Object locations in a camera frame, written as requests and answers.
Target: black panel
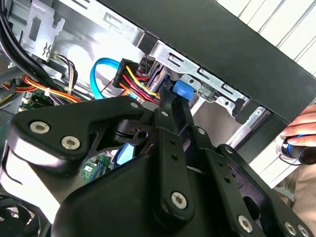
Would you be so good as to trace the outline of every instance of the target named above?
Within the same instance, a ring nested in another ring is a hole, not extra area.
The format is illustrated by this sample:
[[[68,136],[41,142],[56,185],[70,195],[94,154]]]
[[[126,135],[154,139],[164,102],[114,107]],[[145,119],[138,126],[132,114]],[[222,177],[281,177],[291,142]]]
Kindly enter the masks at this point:
[[[279,117],[269,115],[257,129],[248,135],[245,141],[236,147],[237,152],[246,162],[251,162],[287,125],[288,123]]]
[[[315,98],[313,76],[212,0],[100,2],[288,122]]]

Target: cable tie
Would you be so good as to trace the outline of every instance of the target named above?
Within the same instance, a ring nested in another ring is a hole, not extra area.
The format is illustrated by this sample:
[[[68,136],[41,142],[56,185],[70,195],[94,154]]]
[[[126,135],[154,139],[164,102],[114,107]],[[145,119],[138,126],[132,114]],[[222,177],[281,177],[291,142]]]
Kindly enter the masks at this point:
[[[0,17],[2,17],[2,16],[6,17],[7,13],[8,13],[8,11],[5,8],[4,12],[0,12]]]
[[[50,88],[49,87],[46,88],[44,95],[45,96],[49,96],[50,95],[49,91],[50,91]]]

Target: black bracket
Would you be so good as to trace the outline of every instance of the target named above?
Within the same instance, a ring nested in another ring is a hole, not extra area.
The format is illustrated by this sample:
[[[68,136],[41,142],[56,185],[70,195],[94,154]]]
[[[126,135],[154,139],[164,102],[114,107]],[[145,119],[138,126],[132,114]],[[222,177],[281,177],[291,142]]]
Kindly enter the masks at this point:
[[[13,118],[11,151],[52,176],[71,175],[86,157],[125,142],[138,146],[132,161],[66,198],[53,237],[97,236],[103,231],[100,220],[116,236],[285,237],[286,222],[302,236],[297,225],[306,225],[231,147],[214,148],[208,134],[194,125],[186,100],[165,89],[160,96],[162,107],[154,112],[123,96]],[[50,130],[34,133],[34,121],[47,123]],[[62,146],[69,135],[80,140],[77,150]]]

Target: yellow wire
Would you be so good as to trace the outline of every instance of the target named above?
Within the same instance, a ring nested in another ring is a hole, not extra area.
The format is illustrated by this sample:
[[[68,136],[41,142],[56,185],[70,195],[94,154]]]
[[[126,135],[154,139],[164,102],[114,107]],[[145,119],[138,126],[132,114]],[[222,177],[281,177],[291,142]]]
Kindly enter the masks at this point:
[[[3,100],[0,101],[0,104],[5,103],[5,102],[8,101],[11,97],[12,97],[12,94],[8,95],[7,97],[5,97]]]
[[[28,80],[28,79],[27,79],[27,82],[28,82],[30,85],[32,85],[32,86],[34,86],[34,87],[36,87],[36,88],[38,88],[38,89],[41,89],[41,90],[43,90],[43,91],[46,91],[46,87],[44,87],[44,86],[42,86],[42,85],[37,85],[37,84],[35,84],[35,83],[32,83],[32,82],[31,82],[30,80]],[[66,95],[64,95],[64,94],[62,94],[62,93],[59,93],[58,91],[54,91],[54,90],[50,90],[49,93],[55,94],[55,95],[58,95],[58,96],[61,96],[61,97],[63,97],[63,98],[66,98],[66,99],[68,99],[68,100],[74,102],[74,103],[77,103],[77,102],[78,102],[77,100],[73,99],[71,95],[70,95],[70,96],[66,96]]]
[[[129,68],[129,66],[126,66],[126,69],[128,70],[128,73],[130,74],[130,76],[133,78],[134,82],[140,86],[141,88],[143,88],[147,93],[153,95],[153,96],[157,96],[157,93],[154,93],[150,90],[148,90],[146,87],[144,87],[137,79],[136,77],[134,76],[133,72],[131,71],[131,69]]]

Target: green circuit board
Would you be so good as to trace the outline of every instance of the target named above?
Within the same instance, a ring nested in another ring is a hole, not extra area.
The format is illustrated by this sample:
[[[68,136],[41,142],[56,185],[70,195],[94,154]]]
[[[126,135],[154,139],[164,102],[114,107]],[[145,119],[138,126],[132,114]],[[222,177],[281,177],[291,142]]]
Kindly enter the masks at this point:
[[[110,163],[111,158],[106,153],[101,153],[89,158],[81,167],[82,181],[87,184],[100,177]]]

